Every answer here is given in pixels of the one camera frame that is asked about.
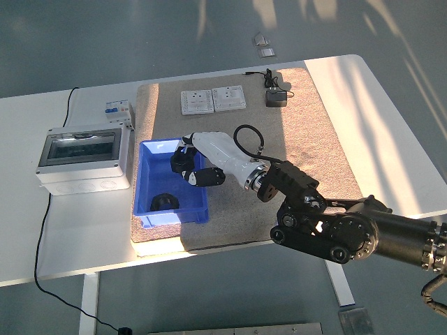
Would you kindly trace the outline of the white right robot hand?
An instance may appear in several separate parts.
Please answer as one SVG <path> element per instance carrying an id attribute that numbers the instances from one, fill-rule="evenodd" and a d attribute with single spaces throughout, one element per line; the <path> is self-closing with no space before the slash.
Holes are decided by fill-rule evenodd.
<path id="1" fill-rule="evenodd" d="M 197 153 L 206 157 L 213 167 L 195 169 Z M 252 159 L 222 132 L 199 132 L 182 137 L 170 158 L 171 170 L 192 186 L 218 186 L 233 175 L 241 187 L 258 191 L 268 167 Z"/>

